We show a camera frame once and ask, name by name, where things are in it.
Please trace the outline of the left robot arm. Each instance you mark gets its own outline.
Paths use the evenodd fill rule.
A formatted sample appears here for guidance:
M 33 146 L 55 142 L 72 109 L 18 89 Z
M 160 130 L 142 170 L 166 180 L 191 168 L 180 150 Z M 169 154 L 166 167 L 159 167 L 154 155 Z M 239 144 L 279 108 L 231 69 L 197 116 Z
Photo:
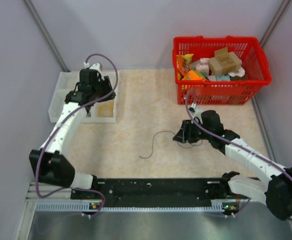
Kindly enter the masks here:
M 29 160 L 36 183 L 62 188 L 81 188 L 88 198 L 98 195 L 96 177 L 77 172 L 66 158 L 66 152 L 81 121 L 95 103 L 113 100 L 116 94 L 107 75 L 95 64 L 79 72 L 79 81 L 65 97 L 53 131 L 39 150 L 32 150 Z

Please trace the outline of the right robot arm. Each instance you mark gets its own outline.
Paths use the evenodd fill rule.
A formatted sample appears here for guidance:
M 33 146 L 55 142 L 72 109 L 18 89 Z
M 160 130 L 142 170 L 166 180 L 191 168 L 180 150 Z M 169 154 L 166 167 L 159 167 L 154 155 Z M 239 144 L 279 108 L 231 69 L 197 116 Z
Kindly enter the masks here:
M 214 110 L 190 109 L 191 119 L 183 120 L 173 140 L 195 144 L 208 141 L 211 146 L 255 174 L 257 179 L 232 171 L 222 176 L 219 192 L 225 198 L 246 196 L 265 205 L 278 219 L 292 220 L 292 167 L 282 166 L 251 148 L 238 134 L 225 129 Z

